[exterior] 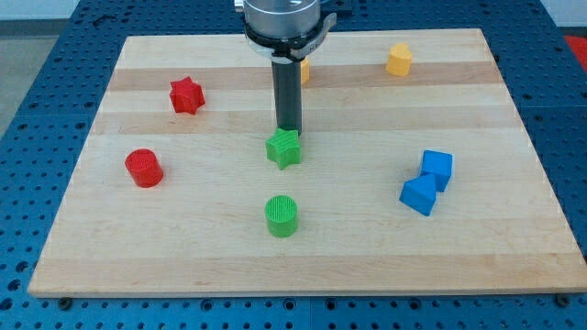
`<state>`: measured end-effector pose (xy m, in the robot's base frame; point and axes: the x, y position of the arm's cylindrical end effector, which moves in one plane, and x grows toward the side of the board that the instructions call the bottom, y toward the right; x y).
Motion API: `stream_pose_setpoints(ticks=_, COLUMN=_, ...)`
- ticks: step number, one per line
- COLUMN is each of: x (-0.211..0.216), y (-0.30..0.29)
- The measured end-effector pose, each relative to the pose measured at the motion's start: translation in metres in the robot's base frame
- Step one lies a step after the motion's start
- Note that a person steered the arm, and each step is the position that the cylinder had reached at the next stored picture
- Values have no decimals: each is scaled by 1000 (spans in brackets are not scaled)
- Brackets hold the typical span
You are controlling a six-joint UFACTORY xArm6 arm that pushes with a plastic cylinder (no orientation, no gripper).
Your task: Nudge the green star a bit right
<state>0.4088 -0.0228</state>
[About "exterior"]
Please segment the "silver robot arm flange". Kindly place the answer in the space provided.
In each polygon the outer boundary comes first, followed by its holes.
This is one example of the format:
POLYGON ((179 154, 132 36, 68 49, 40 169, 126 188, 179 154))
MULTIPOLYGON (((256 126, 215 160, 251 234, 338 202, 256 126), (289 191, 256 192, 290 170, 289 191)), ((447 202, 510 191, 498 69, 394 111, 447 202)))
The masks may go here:
POLYGON ((250 48, 278 64, 303 61, 338 22, 320 0, 235 0, 234 7, 250 48))

